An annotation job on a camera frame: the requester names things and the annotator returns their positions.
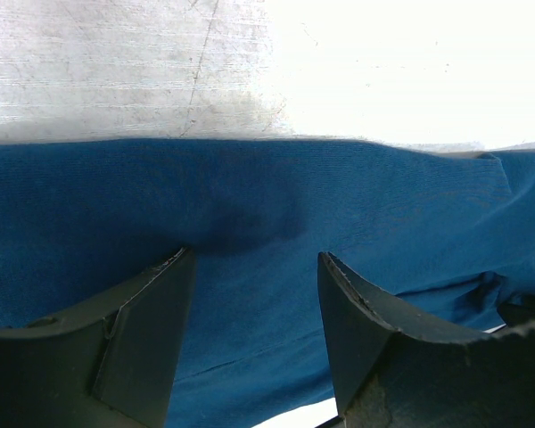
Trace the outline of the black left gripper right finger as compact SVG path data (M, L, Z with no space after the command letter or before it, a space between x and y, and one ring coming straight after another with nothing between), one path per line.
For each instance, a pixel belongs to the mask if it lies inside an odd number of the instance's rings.
M535 427L535 326L486 333L369 283L333 254L317 289L334 427Z

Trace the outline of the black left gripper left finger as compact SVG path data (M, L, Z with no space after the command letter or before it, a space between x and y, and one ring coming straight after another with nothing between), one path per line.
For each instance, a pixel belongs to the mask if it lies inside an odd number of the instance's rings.
M72 307L0 328L0 427L162 427L195 270L183 248Z

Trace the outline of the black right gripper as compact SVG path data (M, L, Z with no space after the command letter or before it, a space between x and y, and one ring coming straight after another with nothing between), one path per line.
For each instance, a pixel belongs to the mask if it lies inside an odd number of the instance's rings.
M498 314L508 329L535 326L535 296L522 296L498 305Z

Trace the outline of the blue t shirt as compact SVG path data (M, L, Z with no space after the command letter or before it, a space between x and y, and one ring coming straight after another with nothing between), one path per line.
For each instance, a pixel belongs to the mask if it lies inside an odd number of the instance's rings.
M535 152L440 157L361 142L0 146L0 327L192 247L167 421L252 427L328 399L317 296L329 251L456 324L535 295Z

